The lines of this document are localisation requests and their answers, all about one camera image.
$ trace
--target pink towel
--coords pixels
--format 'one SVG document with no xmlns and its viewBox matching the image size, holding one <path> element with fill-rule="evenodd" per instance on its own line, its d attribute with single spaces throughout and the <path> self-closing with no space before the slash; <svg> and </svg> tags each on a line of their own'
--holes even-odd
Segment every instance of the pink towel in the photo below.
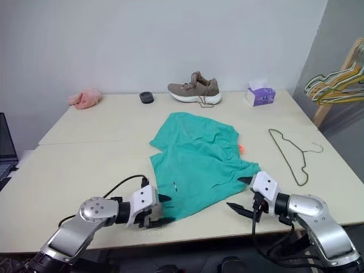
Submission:
<svg viewBox="0 0 364 273">
<path fill-rule="evenodd" d="M 95 89 L 85 89 L 80 94 L 70 96 L 68 105 L 74 105 L 76 109 L 90 108 L 101 100 L 101 94 Z"/>
</svg>

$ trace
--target gray wall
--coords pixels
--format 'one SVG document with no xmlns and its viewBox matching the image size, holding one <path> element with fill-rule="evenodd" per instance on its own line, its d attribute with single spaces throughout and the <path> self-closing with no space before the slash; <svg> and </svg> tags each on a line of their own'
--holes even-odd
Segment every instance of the gray wall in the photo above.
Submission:
<svg viewBox="0 0 364 273">
<path fill-rule="evenodd" d="M 293 98 L 313 118 L 317 105 L 304 94 L 318 74 L 340 70 L 357 38 L 364 36 L 363 0 L 328 0 Z M 364 104 L 333 105 L 320 130 L 364 181 Z"/>
<path fill-rule="evenodd" d="M 1 92 L 19 150 L 82 88 L 165 92 L 200 70 L 293 92 L 327 0 L 0 0 Z"/>
</svg>

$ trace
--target white wall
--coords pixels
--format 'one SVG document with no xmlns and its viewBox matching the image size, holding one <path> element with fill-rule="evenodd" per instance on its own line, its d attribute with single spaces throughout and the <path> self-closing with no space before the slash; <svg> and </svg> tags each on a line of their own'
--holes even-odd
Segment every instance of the white wall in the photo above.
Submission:
<svg viewBox="0 0 364 273">
<path fill-rule="evenodd" d="M 67 96 L 165 92 L 200 70 L 222 90 L 265 76 L 293 91 L 327 0 L 1 0 L 2 100 L 19 150 Z"/>
</svg>

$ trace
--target brown sneaker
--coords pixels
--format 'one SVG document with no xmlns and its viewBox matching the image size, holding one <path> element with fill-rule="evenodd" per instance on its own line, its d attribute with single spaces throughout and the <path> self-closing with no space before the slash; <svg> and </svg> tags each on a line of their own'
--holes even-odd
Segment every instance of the brown sneaker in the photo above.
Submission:
<svg viewBox="0 0 364 273">
<path fill-rule="evenodd" d="M 206 80 L 200 71 L 191 75 L 189 84 L 169 84 L 169 93 L 173 98 L 182 102 L 201 102 L 203 104 L 217 104 L 221 101 L 217 80 Z"/>
</svg>

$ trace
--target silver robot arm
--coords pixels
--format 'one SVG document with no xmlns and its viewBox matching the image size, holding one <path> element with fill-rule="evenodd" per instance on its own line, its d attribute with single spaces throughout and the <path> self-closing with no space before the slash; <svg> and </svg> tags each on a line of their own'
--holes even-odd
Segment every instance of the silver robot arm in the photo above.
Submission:
<svg viewBox="0 0 364 273">
<path fill-rule="evenodd" d="M 268 173 L 258 172 L 251 177 L 250 184 L 255 193 L 254 205 L 260 203 L 257 222 L 262 212 L 287 224 L 298 222 L 308 234 L 309 241 L 316 248 L 320 261 L 326 268 L 339 268 L 361 261 L 361 257 L 345 230 L 329 214 L 326 202 L 316 196 L 287 195 L 281 193 L 277 181 Z M 243 206 L 228 203 L 237 213 L 252 218 L 253 213 Z"/>
<path fill-rule="evenodd" d="M 105 226 L 139 224 L 141 228 L 154 228 L 168 224 L 174 219 L 152 221 L 148 215 L 159 201 L 170 199 L 159 195 L 156 188 L 150 185 L 134 192 L 125 202 L 121 197 L 92 197 L 81 204 L 75 217 L 58 228 L 27 263 L 27 269 L 31 272 L 62 272 L 64 267 L 77 262 L 90 245 L 95 232 Z"/>
</svg>

